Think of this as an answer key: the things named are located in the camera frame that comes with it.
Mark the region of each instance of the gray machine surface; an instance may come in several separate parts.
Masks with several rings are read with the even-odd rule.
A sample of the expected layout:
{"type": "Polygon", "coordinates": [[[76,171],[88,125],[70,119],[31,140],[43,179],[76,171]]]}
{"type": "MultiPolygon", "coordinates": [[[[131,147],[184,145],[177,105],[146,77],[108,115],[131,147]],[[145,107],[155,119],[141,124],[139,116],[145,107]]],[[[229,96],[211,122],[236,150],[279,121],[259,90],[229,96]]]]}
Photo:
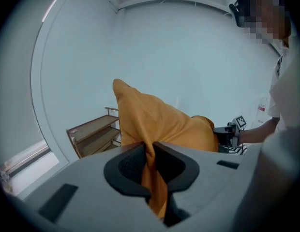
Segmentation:
{"type": "Polygon", "coordinates": [[[124,196],[104,178],[105,164],[136,145],[76,161],[41,185],[26,204],[39,211],[62,185],[70,184],[78,189],[55,222],[69,231],[244,231],[261,221],[300,174],[300,129],[252,145],[244,156],[162,144],[199,166],[191,186],[172,194],[177,207],[190,215],[172,227],[157,219],[144,198],[124,196]],[[219,165],[221,160],[236,167],[219,165]]]}

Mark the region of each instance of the white wall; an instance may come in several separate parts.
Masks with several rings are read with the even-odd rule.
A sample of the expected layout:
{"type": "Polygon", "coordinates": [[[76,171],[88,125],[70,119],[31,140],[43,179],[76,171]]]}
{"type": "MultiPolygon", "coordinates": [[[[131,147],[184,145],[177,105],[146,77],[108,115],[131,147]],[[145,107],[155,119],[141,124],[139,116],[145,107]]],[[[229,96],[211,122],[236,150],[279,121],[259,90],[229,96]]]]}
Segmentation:
{"type": "Polygon", "coordinates": [[[257,44],[222,12],[203,5],[166,1],[122,13],[104,73],[109,106],[116,105],[112,80],[120,78],[215,126],[240,114],[251,125],[278,60],[269,45],[257,44]]]}
{"type": "Polygon", "coordinates": [[[30,98],[30,67],[53,0],[22,0],[0,32],[0,165],[43,139],[30,98]]]}
{"type": "Polygon", "coordinates": [[[36,113],[45,113],[50,136],[72,162],[78,157],[66,130],[107,113],[104,73],[110,71],[106,56],[117,14],[108,0],[58,0],[53,9],[45,21],[53,20],[46,41],[40,42],[41,76],[36,78],[41,79],[43,110],[36,113]]]}

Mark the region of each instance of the orange cloth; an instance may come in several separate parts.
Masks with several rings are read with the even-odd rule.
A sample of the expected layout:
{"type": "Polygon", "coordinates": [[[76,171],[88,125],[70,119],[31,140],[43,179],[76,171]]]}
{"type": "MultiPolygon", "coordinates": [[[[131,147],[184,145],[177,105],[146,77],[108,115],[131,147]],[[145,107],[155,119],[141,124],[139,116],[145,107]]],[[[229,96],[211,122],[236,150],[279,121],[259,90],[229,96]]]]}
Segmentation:
{"type": "Polygon", "coordinates": [[[119,79],[113,81],[113,91],[118,103],[121,145],[146,144],[147,164],[141,184],[151,191],[149,206],[161,218],[166,210],[167,186],[156,171],[152,143],[161,141],[218,152],[218,140],[212,132],[214,124],[202,116],[190,118],[161,99],[140,93],[119,79]]]}

